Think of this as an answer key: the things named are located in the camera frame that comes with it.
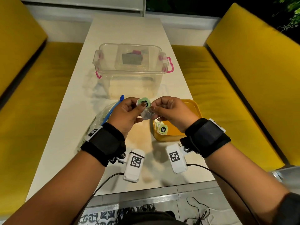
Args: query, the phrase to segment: person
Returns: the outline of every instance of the person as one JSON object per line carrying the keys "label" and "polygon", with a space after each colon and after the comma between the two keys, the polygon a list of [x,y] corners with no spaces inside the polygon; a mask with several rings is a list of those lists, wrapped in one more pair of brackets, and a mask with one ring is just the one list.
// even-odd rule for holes
{"label": "person", "polygon": [[[94,140],[83,144],[82,150],[4,224],[70,224],[95,191],[108,161],[124,151],[124,140],[130,129],[142,121],[138,116],[145,109],[145,103],[136,106],[137,100],[130,97],[118,104],[98,135],[95,133],[91,138]],[[154,113],[153,119],[168,120],[187,136],[192,136],[203,126],[203,122],[207,122],[206,119],[198,119],[179,98],[161,97],[152,102],[150,109]],[[115,146],[112,141],[121,143]],[[101,143],[100,149],[95,147],[98,143]],[[220,145],[211,152],[204,147],[200,154],[205,155],[203,157],[209,169],[237,190],[260,224],[300,224],[299,195],[290,193],[230,140]],[[257,224],[233,189],[219,177],[215,178],[242,224]],[[127,214],[119,224],[184,223],[168,213],[143,212]]]}

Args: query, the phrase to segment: green plant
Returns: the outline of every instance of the green plant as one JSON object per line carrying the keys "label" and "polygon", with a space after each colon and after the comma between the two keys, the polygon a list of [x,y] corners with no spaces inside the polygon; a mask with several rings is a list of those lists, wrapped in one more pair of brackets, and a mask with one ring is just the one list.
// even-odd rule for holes
{"label": "green plant", "polygon": [[289,28],[298,27],[300,23],[300,0],[277,0],[275,3],[283,3],[285,6],[283,11],[294,12],[294,16],[290,18],[290,22],[278,28],[282,28],[282,31],[284,31]]}

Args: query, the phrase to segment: orange plastic box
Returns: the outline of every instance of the orange plastic box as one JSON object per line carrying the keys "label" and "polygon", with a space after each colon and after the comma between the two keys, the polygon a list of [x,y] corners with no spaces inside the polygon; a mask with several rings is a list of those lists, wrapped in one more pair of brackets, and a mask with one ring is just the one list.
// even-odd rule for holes
{"label": "orange plastic box", "polygon": [[[202,117],[201,112],[197,103],[193,100],[182,100],[187,107],[193,111],[199,118]],[[169,121],[163,121],[165,125],[168,125],[168,133],[167,135],[160,135],[156,132],[155,129],[155,122],[152,121],[152,128],[154,132],[154,138],[160,142],[167,142],[167,141],[179,141],[181,138],[186,137],[186,135],[178,130],[174,125],[172,125]]]}

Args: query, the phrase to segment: metal screw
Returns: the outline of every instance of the metal screw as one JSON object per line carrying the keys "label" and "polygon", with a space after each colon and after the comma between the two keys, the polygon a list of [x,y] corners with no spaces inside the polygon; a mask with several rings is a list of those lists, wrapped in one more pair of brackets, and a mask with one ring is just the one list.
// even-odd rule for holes
{"label": "metal screw", "polygon": [[189,150],[187,147],[185,147],[183,150],[184,150],[185,152],[190,152],[190,150]]}
{"label": "metal screw", "polygon": [[119,159],[125,159],[125,157],[126,157],[125,153],[122,153],[121,155],[118,156]]}

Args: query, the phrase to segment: yellow seat cushion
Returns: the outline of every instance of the yellow seat cushion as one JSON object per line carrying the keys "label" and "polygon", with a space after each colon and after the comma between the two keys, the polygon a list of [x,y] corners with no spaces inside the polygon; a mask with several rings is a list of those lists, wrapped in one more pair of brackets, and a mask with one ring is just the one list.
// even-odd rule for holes
{"label": "yellow seat cushion", "polygon": [[20,0],[0,0],[0,95],[47,35]]}
{"label": "yellow seat cushion", "polygon": [[172,48],[203,117],[224,127],[232,143],[264,170],[284,166],[207,49]]}
{"label": "yellow seat cushion", "polygon": [[207,40],[292,165],[300,165],[300,45],[237,4]]}
{"label": "yellow seat cushion", "polygon": [[47,43],[0,110],[0,216],[25,202],[81,48]]}

